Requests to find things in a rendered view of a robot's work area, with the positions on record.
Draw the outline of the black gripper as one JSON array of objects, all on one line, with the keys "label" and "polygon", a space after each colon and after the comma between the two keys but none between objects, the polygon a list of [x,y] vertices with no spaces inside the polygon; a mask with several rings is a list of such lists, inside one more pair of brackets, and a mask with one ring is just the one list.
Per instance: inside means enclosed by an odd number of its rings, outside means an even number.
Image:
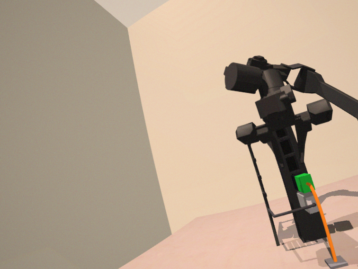
[{"label": "black gripper", "polygon": [[273,131],[295,125],[299,158],[301,164],[304,164],[304,149],[307,132],[312,130],[312,124],[319,125],[331,121],[333,113],[331,104],[326,99],[314,101],[306,106],[307,111],[295,115],[291,105],[293,113],[282,111],[268,116],[266,124],[256,126],[251,122],[238,126],[236,129],[236,138],[244,144],[251,144],[259,141],[267,143],[277,158],[280,166],[285,168],[277,140],[273,136]]}]

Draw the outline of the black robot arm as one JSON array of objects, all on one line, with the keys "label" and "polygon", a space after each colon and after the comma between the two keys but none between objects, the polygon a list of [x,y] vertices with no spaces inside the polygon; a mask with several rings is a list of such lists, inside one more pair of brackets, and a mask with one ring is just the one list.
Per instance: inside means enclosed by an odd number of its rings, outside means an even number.
[{"label": "black robot arm", "polygon": [[[292,86],[287,81],[288,75],[291,70],[299,68],[300,71]],[[358,120],[358,100],[325,83],[322,75],[306,65],[270,64],[264,57],[258,55],[248,58],[246,65],[232,62],[225,67],[224,75],[227,90],[250,94],[255,94],[259,90],[260,97],[270,88],[281,87],[280,91],[274,95],[264,96],[255,102],[263,122],[267,122],[268,116],[282,111],[293,113],[290,105],[296,102],[293,90],[301,93],[315,93]],[[287,85],[284,85],[284,82]]]}]

